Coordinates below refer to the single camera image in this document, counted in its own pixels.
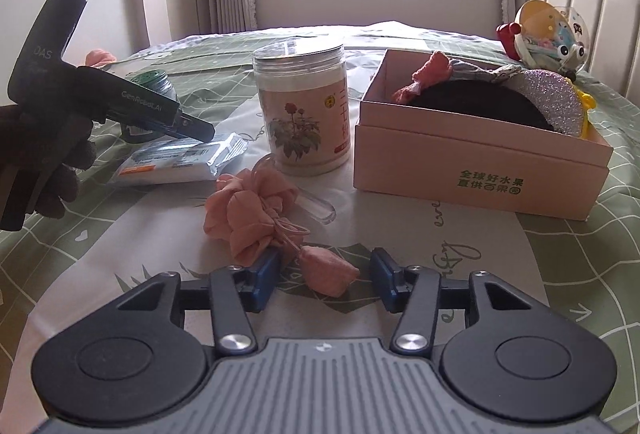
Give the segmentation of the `dark gloved left hand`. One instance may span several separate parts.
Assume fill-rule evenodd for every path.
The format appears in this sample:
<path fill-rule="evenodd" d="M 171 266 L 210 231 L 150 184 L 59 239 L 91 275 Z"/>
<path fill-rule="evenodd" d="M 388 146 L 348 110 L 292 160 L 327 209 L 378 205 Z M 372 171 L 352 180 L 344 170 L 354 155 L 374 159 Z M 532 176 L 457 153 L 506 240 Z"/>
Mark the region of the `dark gloved left hand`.
<path fill-rule="evenodd" d="M 90 140 L 93 121 L 79 117 L 80 139 L 56 168 L 42 188 L 34 211 L 44 217 L 61 219 L 65 215 L 64 203 L 77 199 L 80 181 L 76 169 L 85 171 L 96 159 L 96 146 Z M 8 165 L 26 171 L 38 178 L 47 161 L 52 160 L 58 132 L 47 128 L 16 104 L 1 107 L 1 169 Z"/>

